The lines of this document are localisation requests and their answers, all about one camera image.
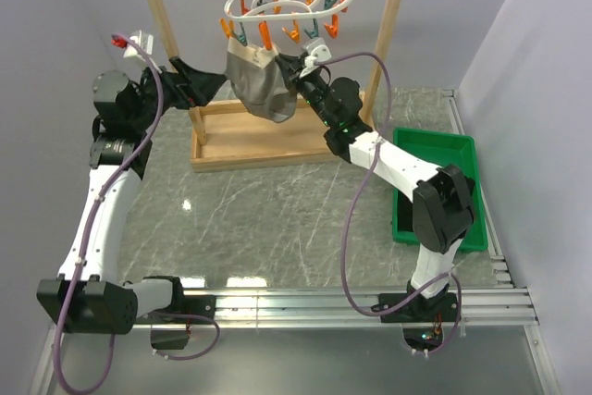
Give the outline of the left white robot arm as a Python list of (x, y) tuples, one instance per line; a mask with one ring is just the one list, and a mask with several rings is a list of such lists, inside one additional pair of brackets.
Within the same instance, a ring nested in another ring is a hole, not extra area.
[(36, 292), (45, 312), (67, 333), (123, 335), (137, 318), (155, 312), (178, 322), (187, 301), (178, 277), (117, 283), (117, 259), (127, 214), (140, 190), (152, 149), (154, 121), (168, 109), (208, 105), (223, 74), (192, 68), (178, 57), (171, 70), (147, 67), (140, 80), (119, 70), (92, 84), (90, 181), (75, 239), (56, 278)]

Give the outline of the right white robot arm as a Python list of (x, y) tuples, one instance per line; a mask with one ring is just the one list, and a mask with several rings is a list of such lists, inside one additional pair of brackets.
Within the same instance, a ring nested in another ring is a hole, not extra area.
[(420, 249), (407, 295), (395, 305), (364, 309), (341, 282), (346, 299), (361, 315), (388, 316), (408, 307), (413, 319), (436, 314), (455, 279), (453, 260), (476, 220), (475, 183), (455, 166), (440, 167), (402, 150), (364, 123), (360, 86), (346, 77), (326, 82), (321, 63), (308, 56), (276, 58), (286, 86), (299, 93), (327, 130), (329, 151), (400, 191), (411, 203), (413, 232)]

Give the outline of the taupe underwear beige waistband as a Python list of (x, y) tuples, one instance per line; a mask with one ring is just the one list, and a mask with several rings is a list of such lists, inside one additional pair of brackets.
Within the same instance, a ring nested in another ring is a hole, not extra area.
[(253, 116), (275, 123), (293, 117), (297, 93), (286, 87), (276, 57), (278, 48), (268, 50), (255, 44), (228, 40), (225, 74), (234, 95)]

